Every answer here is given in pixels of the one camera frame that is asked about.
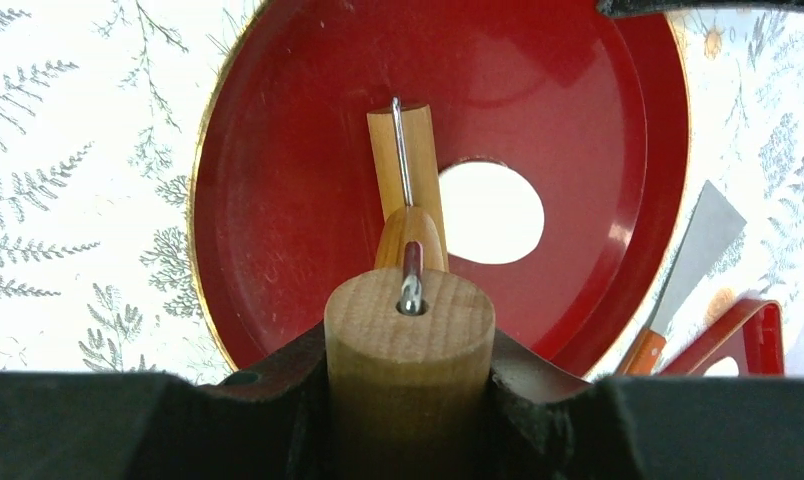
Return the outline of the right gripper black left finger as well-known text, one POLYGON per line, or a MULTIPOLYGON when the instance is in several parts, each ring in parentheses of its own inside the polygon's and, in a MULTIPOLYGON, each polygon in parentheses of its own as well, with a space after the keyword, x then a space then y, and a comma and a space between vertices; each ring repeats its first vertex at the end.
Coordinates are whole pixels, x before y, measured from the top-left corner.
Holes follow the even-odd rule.
POLYGON ((0 479, 322 479, 326 401, 321 326, 216 385, 0 372, 0 479))

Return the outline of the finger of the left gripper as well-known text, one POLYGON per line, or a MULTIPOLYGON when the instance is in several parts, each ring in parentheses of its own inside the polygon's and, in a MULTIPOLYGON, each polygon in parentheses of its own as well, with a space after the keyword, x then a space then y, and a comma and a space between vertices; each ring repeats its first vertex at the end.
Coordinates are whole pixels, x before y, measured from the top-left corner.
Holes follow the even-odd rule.
POLYGON ((804 0, 599 0, 597 11, 626 18, 687 9, 754 8, 804 14, 804 0))

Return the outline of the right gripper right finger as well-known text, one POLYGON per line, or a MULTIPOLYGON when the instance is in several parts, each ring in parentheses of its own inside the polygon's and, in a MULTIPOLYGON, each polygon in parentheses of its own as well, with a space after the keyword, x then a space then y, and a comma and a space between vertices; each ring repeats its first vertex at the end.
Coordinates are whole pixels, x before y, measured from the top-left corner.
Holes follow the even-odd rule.
POLYGON ((498 333, 489 395, 495 479, 804 479, 804 379, 586 383, 498 333))

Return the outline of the round red tray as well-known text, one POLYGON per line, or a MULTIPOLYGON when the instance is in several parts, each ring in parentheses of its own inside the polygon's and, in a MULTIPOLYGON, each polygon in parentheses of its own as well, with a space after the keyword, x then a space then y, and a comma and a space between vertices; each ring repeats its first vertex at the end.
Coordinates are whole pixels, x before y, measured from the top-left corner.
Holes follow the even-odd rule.
POLYGON ((681 56, 660 14, 591 1, 270 1, 231 53, 192 181, 192 263, 230 362, 315 326, 373 265, 384 215, 367 115, 431 108, 437 163, 487 159, 539 194, 536 248, 452 272, 498 326, 576 375, 637 312, 661 266, 688 164, 681 56))

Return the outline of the wooden double-ended roller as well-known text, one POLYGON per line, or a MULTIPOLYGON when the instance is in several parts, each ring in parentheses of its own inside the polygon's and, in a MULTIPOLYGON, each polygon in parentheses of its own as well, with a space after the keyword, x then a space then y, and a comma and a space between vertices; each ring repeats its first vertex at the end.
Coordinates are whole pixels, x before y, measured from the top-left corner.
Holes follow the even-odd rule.
POLYGON ((367 116, 385 224, 373 268, 330 295, 324 333, 341 479, 469 479, 495 336, 489 297, 449 270, 430 108, 367 116))

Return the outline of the white dough ball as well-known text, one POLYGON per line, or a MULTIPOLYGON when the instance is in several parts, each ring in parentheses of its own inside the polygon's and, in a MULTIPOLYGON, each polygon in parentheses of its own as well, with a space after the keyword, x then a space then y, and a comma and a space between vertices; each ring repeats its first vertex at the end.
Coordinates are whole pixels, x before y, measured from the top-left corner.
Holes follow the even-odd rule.
POLYGON ((505 265, 539 245, 545 210, 534 186, 497 162, 465 161, 438 177, 448 252, 483 265, 505 265))

